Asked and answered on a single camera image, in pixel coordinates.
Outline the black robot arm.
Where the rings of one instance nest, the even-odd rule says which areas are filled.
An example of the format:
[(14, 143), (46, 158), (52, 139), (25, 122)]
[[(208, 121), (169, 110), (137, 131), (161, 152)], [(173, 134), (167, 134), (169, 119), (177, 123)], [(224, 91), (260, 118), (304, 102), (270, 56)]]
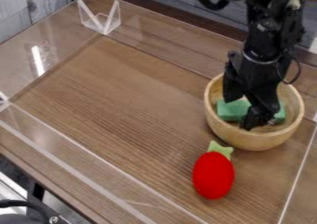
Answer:
[(211, 10), (230, 2), (246, 4), (247, 36), (239, 52), (227, 53), (223, 74), (223, 98), (248, 100), (240, 128), (250, 131), (264, 126), (279, 112), (276, 87), (291, 84), (290, 64), (298, 62), (294, 48), (304, 34), (303, 7), (306, 0), (197, 0)]

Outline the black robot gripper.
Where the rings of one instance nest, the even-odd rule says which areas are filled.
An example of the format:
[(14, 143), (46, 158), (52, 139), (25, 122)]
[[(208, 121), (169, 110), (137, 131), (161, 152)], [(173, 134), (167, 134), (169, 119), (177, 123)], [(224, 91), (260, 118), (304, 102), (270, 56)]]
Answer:
[(280, 110), (276, 86), (284, 79), (291, 60), (291, 52), (283, 52), (278, 58), (266, 62), (256, 62), (236, 51), (227, 53), (223, 76), (224, 101), (230, 103), (243, 97), (250, 101), (239, 122), (240, 129), (250, 131), (275, 121), (275, 114)]

